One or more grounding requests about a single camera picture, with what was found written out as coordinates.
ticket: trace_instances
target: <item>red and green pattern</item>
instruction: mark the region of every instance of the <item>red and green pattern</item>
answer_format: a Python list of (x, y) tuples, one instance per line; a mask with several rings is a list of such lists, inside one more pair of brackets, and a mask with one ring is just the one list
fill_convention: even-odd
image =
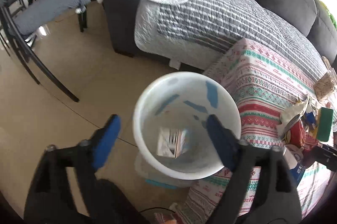
[[(326, 71), (323, 62), (321, 65), (321, 69)], [(313, 81), (302, 70), (252, 40), (237, 42), (205, 75), (220, 83), (233, 97), (241, 117), (241, 138), (261, 148), (282, 145), (277, 137), (276, 125), (280, 124), (279, 116), (283, 109), (294, 104), (298, 97), (315, 97)], [(258, 167), (252, 171), (240, 215), (247, 213), (251, 207), (259, 172)], [(191, 187), (183, 207), (174, 214), (177, 222), (204, 224), (219, 202), (230, 177), (231, 172), (225, 167), (217, 174), (199, 180)], [(306, 170), (297, 188), (303, 217), (323, 195), (329, 177), (330, 171), (317, 162)]]

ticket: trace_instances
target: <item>black metal chair frame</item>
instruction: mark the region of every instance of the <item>black metal chair frame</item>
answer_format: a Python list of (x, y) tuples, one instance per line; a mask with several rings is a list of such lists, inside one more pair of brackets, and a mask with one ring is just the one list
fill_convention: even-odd
[[(10, 10), (9, 10), (9, 7), (10, 7), (12, 4), (14, 4), (16, 1), (19, 1), (19, 3), (20, 3), (21, 6), (20, 6), (19, 8), (17, 8), (13, 13), (11, 13)], [(20, 11), (25, 10), (25, 9), (26, 9), (26, 6), (25, 6), (23, 0), (9, 0), (9, 1), (7, 2), (7, 4), (6, 4), (6, 8), (8, 9), (8, 12), (10, 13), (11, 17), (14, 18)], [(10, 46), (6, 43), (6, 40), (5, 40), (5, 38), (2, 36), (1, 33), (0, 33), (0, 40), (1, 40), (1, 43), (2, 43), (3, 46), (4, 46), (4, 44), (5, 44), (5, 45), (8, 47), (8, 49), (10, 49)], [(29, 41), (26, 40), (26, 43), (31, 42), (30, 47), (33, 48), (33, 45), (34, 45), (34, 43), (35, 43), (35, 40), (36, 40), (36, 35), (35, 35), (34, 37), (32, 37)], [(6, 48), (5, 48), (5, 50), (6, 50), (7, 54), (8, 54), (9, 56), (11, 56), (10, 53), (8, 52), (8, 50), (7, 50)], [(22, 48), (21, 46), (19, 46), (19, 47), (18, 47), (18, 50), (19, 50), (19, 51), (22, 51), (22, 52), (21, 52), (22, 57), (25, 59), (26, 62), (28, 62), (28, 61), (29, 61), (29, 58), (28, 58), (27, 54), (25, 54), (25, 52), (23, 51), (23, 48)]]
[[(34, 53), (34, 51), (28, 46), (28, 44), (24, 41), (22, 38), (19, 30), (17, 29), (14, 21), (12, 20), (12, 17), (9, 13), (8, 8), (1, 6), (0, 7), (0, 20), (3, 23), (3, 28), (5, 31), (6, 36), (8, 37), (9, 43), (11, 44), (11, 47), (16, 53), (16, 56), (19, 58), (19, 61), (24, 66), (26, 71), (29, 73), (29, 75), (35, 80), (37, 84), (40, 84), (40, 81), (36, 78), (36, 76), (33, 74), (33, 72), (30, 70), (30, 68), (27, 66), (27, 63), (25, 60), (28, 60), (31, 58), (33, 62), (37, 65), (37, 67), (60, 89), (62, 90), (69, 98), (71, 98), (73, 101), (78, 102), (79, 99), (70, 91), (67, 87), (65, 87), (54, 75), (53, 73), (41, 62), (41, 60), (37, 57), (37, 55)], [(9, 26), (14, 33), (14, 39), (11, 37), (11, 35), (8, 33), (7, 26)]]
[(3, 46), (3, 48), (6, 50), (8, 56), (11, 56), (8, 49), (10, 49), (9, 45), (6, 43), (6, 40), (4, 39), (4, 37), (2, 36), (1, 32), (0, 32), (0, 41), (1, 41), (1, 44)]
[(85, 10), (82, 13), (77, 14), (79, 18), (79, 25), (80, 25), (80, 31), (84, 32), (84, 28), (88, 28), (87, 26), (87, 10)]

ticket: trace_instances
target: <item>dining chair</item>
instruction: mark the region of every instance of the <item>dining chair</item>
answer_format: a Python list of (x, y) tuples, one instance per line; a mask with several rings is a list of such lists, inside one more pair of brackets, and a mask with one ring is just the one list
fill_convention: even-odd
[(75, 8), (79, 16), (80, 29), (86, 28), (86, 4), (90, 0), (37, 0), (34, 1), (26, 10), (21, 12), (18, 16), (13, 18), (8, 9), (8, 0), (0, 0), (0, 20), (3, 25), (5, 34), (13, 48), (16, 56), (24, 66), (26, 71), (35, 80), (40, 83), (36, 76), (27, 66), (24, 60), (26, 55), (31, 59), (37, 67), (69, 98), (78, 102), (79, 99), (64, 86), (54, 74), (42, 63), (38, 56), (34, 53), (32, 48), (25, 42), (24, 37), (36, 31), (40, 26), (52, 21), (58, 15), (64, 13), (66, 10)]

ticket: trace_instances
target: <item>beige floor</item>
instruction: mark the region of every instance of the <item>beige floor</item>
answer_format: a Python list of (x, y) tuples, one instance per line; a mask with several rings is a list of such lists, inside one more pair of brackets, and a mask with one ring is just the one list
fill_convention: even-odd
[[(145, 183), (134, 171), (138, 153), (132, 135), (132, 112), (144, 88), (174, 70), (145, 58), (116, 54), (103, 8), (88, 7), (88, 29), (80, 33), (71, 11), (48, 24), (50, 35), (36, 42), (35, 53), (80, 102), (71, 101), (35, 65), (37, 85), (13, 57), (0, 48), (0, 191), (23, 214), (34, 169), (49, 144), (76, 145), (102, 127), (111, 114), (122, 131), (97, 176), (115, 182), (138, 210), (183, 202), (187, 189), (170, 190)], [(85, 206), (69, 170), (76, 205)]]

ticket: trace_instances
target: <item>gray striped quilt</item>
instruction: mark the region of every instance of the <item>gray striped quilt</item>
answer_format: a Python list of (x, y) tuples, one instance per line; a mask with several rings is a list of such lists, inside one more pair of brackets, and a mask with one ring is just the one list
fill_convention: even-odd
[(318, 80), (325, 71), (315, 47), (294, 26), (255, 0), (189, 0), (159, 5), (157, 33), (225, 53), (248, 38), (266, 45)]

